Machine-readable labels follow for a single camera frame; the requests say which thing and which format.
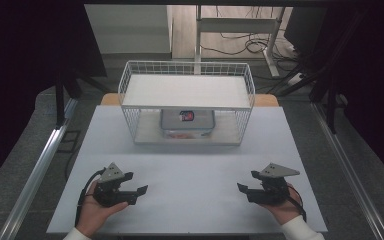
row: box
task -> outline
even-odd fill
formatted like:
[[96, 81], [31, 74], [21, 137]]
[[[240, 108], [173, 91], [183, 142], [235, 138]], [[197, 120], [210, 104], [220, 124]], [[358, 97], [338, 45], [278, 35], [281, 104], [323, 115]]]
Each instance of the box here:
[[161, 110], [161, 129], [168, 139], [208, 138], [214, 127], [213, 110]]

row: sticker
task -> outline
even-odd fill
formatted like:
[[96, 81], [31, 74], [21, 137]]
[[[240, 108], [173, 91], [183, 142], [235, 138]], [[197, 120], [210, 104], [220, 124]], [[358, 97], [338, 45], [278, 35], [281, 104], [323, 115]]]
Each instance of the sticker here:
[[181, 111], [179, 113], [179, 119], [182, 122], [193, 121], [194, 119], [193, 111]]

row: sleeve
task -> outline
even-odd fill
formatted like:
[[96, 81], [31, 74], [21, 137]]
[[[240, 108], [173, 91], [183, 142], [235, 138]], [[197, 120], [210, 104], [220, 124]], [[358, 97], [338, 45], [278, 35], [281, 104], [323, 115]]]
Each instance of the sleeve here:
[[321, 233], [313, 231], [302, 216], [298, 216], [281, 226], [288, 240], [324, 240]]
[[71, 231], [65, 236], [64, 240], [91, 240], [84, 236], [77, 228], [71, 229]]

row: metal rail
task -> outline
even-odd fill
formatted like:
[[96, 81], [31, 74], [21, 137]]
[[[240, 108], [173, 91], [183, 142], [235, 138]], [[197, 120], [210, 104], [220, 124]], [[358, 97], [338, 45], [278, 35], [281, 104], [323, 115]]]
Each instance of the metal rail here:
[[4, 226], [0, 232], [1, 239], [14, 239], [23, 223], [24, 217], [36, 196], [37, 190], [42, 183], [43, 177], [51, 163], [51, 160], [58, 149], [58, 145], [67, 130], [71, 117], [73, 116], [74, 109], [77, 105], [77, 100], [70, 99], [65, 108], [65, 120], [59, 129], [55, 129], [48, 139], [29, 179], [24, 185], [20, 196], [17, 199], [14, 207], [11, 210]]
[[324, 121], [326, 116], [323, 112], [323, 109], [321, 109], [320, 104], [315, 103], [311, 103], [311, 107], [320, 125], [322, 126], [323, 132], [325, 133], [327, 140], [336, 155], [336, 158], [338, 159], [339, 165], [345, 174], [345, 178], [348, 180], [348, 183], [354, 192], [354, 195], [360, 204], [364, 215], [367, 218], [373, 234], [375, 235], [376, 239], [384, 240], [384, 222], [369, 194], [364, 189], [364, 186], [358, 178], [357, 173], [354, 171], [354, 168], [348, 159], [346, 152], [342, 148], [339, 139], [335, 134], [331, 133], [328, 125], [326, 124], [326, 121]]

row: white tabletop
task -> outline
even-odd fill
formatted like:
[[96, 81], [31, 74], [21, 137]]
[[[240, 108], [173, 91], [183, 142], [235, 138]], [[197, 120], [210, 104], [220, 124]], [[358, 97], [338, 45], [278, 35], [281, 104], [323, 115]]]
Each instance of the white tabletop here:
[[270, 162], [301, 172], [287, 177], [300, 192], [308, 224], [327, 231], [281, 107], [255, 107], [240, 146], [135, 145], [117, 106], [98, 106], [48, 228], [67, 233], [79, 193], [111, 162], [134, 172], [121, 190], [148, 185], [136, 205], [111, 216], [101, 233], [116, 235], [244, 235], [279, 233], [271, 214], [249, 203], [237, 183], [261, 189], [251, 171]]

